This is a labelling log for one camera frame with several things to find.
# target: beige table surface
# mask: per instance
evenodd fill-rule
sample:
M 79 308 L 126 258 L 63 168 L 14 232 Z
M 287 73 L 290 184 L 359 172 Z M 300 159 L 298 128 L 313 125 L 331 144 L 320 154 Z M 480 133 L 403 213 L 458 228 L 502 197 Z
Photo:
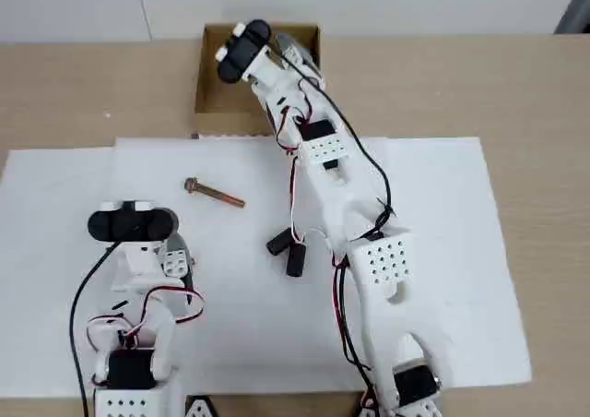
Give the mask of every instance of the beige table surface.
M 190 135 L 199 47 L 0 46 L 0 161 L 8 149 Z M 448 391 L 445 415 L 590 415 L 590 38 L 324 38 L 322 57 L 363 135 L 481 137 L 534 380 Z M 222 417 L 345 417 L 353 401 L 215 399 Z M 80 414 L 76 400 L 0 400 L 1 417 Z

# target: cardboard box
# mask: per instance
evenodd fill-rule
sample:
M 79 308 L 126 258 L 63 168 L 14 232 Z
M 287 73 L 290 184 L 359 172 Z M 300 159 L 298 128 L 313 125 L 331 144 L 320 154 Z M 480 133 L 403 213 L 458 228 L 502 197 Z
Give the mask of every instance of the cardboard box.
M 215 52 L 231 35 L 235 24 L 206 25 L 196 86 L 195 117 L 200 135 L 270 135 L 272 130 L 260 102 L 241 81 L 227 84 L 218 77 Z M 312 54 L 320 65 L 320 30 L 309 24 L 271 24 L 273 34 L 286 32 Z

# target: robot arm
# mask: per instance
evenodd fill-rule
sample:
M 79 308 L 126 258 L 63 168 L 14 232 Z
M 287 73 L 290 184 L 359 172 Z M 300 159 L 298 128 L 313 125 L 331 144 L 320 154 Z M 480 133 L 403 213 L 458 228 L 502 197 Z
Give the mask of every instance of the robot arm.
M 387 416 L 438 416 L 432 400 L 449 370 L 443 354 L 428 348 L 428 328 L 408 323 L 405 301 L 412 295 L 412 233 L 375 190 L 371 159 L 341 112 L 324 92 L 325 82 L 309 56 L 285 35 L 280 52 L 269 46 L 268 24 L 239 24 L 217 54 L 219 77 L 250 82 L 265 109 L 278 145 L 297 158 L 321 203 L 322 228 L 337 256 L 347 256 L 360 293 L 362 340 L 376 389 L 379 413 Z M 270 54 L 278 54 L 280 65 Z M 268 244 L 272 254 L 289 249 L 289 260 L 304 246 L 291 224 Z M 297 258 L 300 275 L 303 258 Z M 404 340 L 419 356 L 400 360 Z
M 146 202 L 103 204 L 88 221 L 95 239 L 122 242 L 114 255 L 116 304 L 105 304 L 87 327 L 97 353 L 96 416 L 184 415 L 174 330 L 200 316 L 203 298 L 193 290 L 193 262 L 177 229 L 173 212 Z M 207 401 L 198 407 L 199 415 L 215 415 Z

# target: bolt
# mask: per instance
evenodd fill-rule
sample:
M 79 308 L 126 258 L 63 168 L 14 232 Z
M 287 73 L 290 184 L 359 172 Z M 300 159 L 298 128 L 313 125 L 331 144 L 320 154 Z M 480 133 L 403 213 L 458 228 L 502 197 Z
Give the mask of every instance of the bolt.
M 188 191 L 188 194 L 192 193 L 201 193 L 205 194 L 206 196 L 213 197 L 217 200 L 221 200 L 222 202 L 229 203 L 234 207 L 243 208 L 246 205 L 246 202 L 240 200 L 236 197 L 232 197 L 228 194 L 222 193 L 217 189 L 213 189 L 209 186 L 201 185 L 197 182 L 196 178 L 189 177 L 184 182 L 184 189 Z

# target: white paper sheet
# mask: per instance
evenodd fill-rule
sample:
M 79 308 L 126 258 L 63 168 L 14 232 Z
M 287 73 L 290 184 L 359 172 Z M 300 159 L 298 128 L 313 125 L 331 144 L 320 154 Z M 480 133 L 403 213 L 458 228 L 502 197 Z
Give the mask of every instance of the white paper sheet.
M 77 391 L 67 324 L 77 285 L 104 252 L 86 222 L 101 202 L 112 149 L 11 151 L 0 184 L 0 397 Z M 101 274 L 81 298 L 78 335 Z M 94 353 L 78 345 L 85 371 Z
M 438 308 L 445 343 L 451 343 L 454 375 L 446 386 L 529 380 L 520 314 L 478 140 L 372 139 L 367 144 L 387 163 L 396 206 L 419 238 L 419 267 L 429 275 L 426 298 L 429 306 Z M 187 392 L 360 388 L 354 368 L 342 357 L 331 307 L 329 255 L 322 240 L 309 247 L 305 273 L 298 280 L 284 275 L 283 256 L 272 257 L 264 247 L 289 224 L 289 162 L 270 139 L 124 139 L 113 154 L 108 185 L 99 185 L 98 177 L 69 178 L 80 174 L 72 173 L 69 163 L 94 167 L 97 176 L 98 169 L 107 173 L 107 151 L 101 164 L 97 157 L 86 165 L 73 151 L 59 152 L 72 154 L 67 166 L 39 155 L 43 151 L 32 151 L 23 161 L 18 156 L 26 153 L 11 155 L 0 186 L 5 257 L 0 300 L 18 305 L 16 317 L 2 309 L 6 334 L 12 337 L 7 344 L 0 342 L 0 396 L 76 395 L 67 350 L 67 311 L 81 274 L 100 254 L 101 246 L 92 243 L 85 226 L 88 214 L 104 197 L 157 200 L 180 218 L 180 232 L 197 260 L 195 282 L 206 297 L 206 314 L 178 333 L 176 357 L 182 360 Z M 19 195 L 38 173 L 52 175 L 45 177 L 50 182 L 62 182 L 54 184 L 63 190 L 50 197 L 52 203 L 45 197 Z M 188 175 L 245 199 L 246 209 L 187 195 L 183 180 Z M 43 213 L 43 223 L 55 217 L 56 206 L 68 212 L 57 222 L 62 225 L 58 234 L 36 227 L 34 217 L 24 215 L 31 205 Z M 6 226 L 5 215 L 24 219 L 18 234 Z M 37 233 L 28 235 L 31 230 Z M 67 255 L 64 244 L 69 244 Z M 15 289 L 23 279 L 7 270 L 22 264 L 41 281 L 31 281 L 37 291 L 27 301 Z M 106 286 L 107 272 L 88 287 L 80 316 L 91 314 L 92 300 Z M 347 311 L 358 340 L 357 297 L 350 285 Z M 41 351 L 40 331 L 46 342 Z M 84 342 L 80 346 L 87 360 L 89 348 Z

